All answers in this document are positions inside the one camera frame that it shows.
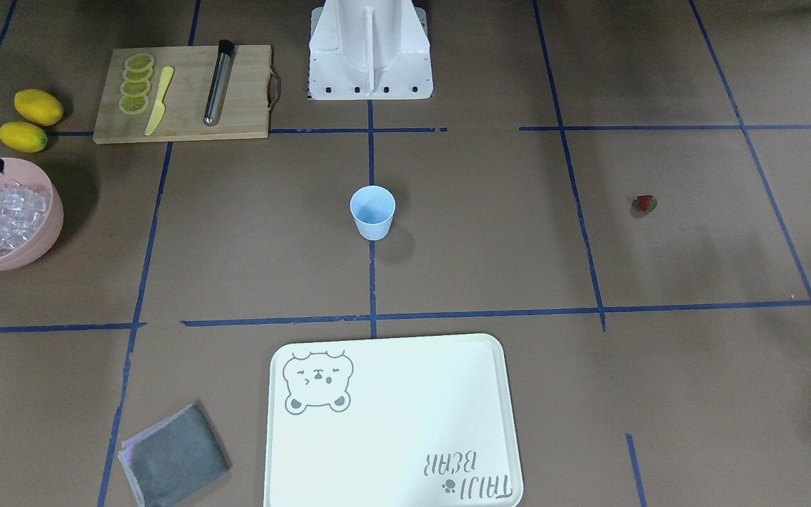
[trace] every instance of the yellow knife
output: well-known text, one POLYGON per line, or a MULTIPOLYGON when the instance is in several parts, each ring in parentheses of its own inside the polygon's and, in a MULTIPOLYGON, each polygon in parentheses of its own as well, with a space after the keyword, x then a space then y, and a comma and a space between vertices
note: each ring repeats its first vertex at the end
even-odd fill
POLYGON ((158 76, 158 92, 155 93, 155 104, 152 106, 152 114, 149 116, 149 124, 146 125, 145 135, 155 132, 155 127, 161 123, 162 116, 165 115, 165 92, 168 90, 168 83, 174 77, 174 68, 166 65, 161 68, 161 75, 158 76))

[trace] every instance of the bear drawing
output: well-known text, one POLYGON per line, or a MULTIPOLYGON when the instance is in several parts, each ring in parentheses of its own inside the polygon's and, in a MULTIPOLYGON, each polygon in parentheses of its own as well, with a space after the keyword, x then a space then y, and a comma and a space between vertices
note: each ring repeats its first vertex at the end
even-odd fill
POLYGON ((352 360, 339 353, 312 352, 306 357, 293 357, 284 365, 284 381, 289 396, 284 405, 290 414, 298 415, 307 407, 327 405, 332 411, 342 412, 350 405, 348 379, 352 376, 352 360))

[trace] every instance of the folded gray towel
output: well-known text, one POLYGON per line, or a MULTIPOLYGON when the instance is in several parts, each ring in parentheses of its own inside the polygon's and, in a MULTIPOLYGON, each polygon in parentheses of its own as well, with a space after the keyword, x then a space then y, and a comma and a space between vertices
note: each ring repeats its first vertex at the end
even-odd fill
POLYGON ((118 459, 139 507, 171 507, 228 469, 194 404, 123 441, 118 459))

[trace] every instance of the red strawberry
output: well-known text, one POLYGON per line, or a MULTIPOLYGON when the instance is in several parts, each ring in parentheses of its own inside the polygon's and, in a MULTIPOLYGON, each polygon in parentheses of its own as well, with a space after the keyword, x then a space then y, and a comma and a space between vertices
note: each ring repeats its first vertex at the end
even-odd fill
POLYGON ((637 208, 644 213, 649 213, 656 209, 656 198, 654 196, 637 196, 637 208))

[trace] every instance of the bowl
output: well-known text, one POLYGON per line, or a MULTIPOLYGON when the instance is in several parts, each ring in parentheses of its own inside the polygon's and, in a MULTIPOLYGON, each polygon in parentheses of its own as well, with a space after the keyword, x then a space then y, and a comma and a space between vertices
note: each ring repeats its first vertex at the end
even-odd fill
POLYGON ((15 180, 34 192, 49 194, 48 212, 42 219, 39 229, 27 239, 27 241, 9 253, 0 257, 0 270, 12 270, 25 266, 42 257, 61 233, 61 225, 64 223, 64 208, 61 205, 61 198, 58 196, 55 187, 52 186, 49 176, 45 171, 39 169, 34 163, 22 160, 21 158, 3 158, 4 175, 0 177, 0 189, 9 180, 15 180))

